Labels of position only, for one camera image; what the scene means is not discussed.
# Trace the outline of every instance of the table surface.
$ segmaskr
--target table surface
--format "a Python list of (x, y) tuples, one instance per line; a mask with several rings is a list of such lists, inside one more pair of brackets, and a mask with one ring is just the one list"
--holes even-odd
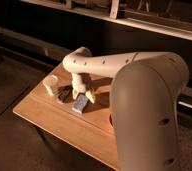
[[(62, 64), (50, 74), (59, 78), (59, 87), (71, 84), (71, 74)], [(117, 149), (110, 124), (109, 90), (111, 79), (92, 76), (96, 103), (88, 103), (84, 113), (72, 111), (73, 100), (59, 104), (40, 82), (14, 109), (14, 113), (93, 158), (118, 170)]]

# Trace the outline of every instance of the small object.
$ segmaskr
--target small object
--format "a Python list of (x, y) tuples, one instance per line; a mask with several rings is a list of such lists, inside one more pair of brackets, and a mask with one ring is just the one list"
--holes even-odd
[(79, 94), (78, 98), (76, 99), (76, 101), (73, 103), (73, 107), (72, 110), (74, 112), (80, 113), (82, 114), (84, 108), (87, 105), (88, 102), (88, 98), (84, 95), (84, 94)]
[(48, 75), (45, 77), (43, 85), (50, 96), (54, 96), (58, 93), (58, 77), (56, 75)]
[(70, 93), (72, 92), (72, 86), (65, 86), (63, 88), (63, 90), (60, 91), (58, 98), (57, 98), (57, 102), (63, 104), (65, 102), (65, 100), (68, 98), (68, 96), (70, 95)]

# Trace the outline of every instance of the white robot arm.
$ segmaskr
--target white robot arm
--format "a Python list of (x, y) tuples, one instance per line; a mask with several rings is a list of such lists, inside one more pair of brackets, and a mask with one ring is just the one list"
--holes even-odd
[(188, 81), (182, 58), (170, 52), (91, 57), (79, 48), (63, 60), (74, 98), (90, 91), (90, 77), (113, 78), (110, 108), (122, 171), (179, 171), (176, 100)]

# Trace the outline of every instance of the paper cup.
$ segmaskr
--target paper cup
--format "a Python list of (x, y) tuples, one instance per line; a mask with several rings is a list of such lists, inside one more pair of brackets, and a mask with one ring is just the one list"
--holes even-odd
[(43, 85), (45, 86), (48, 94), (54, 96), (58, 92), (58, 77), (55, 75), (48, 75), (43, 80)]

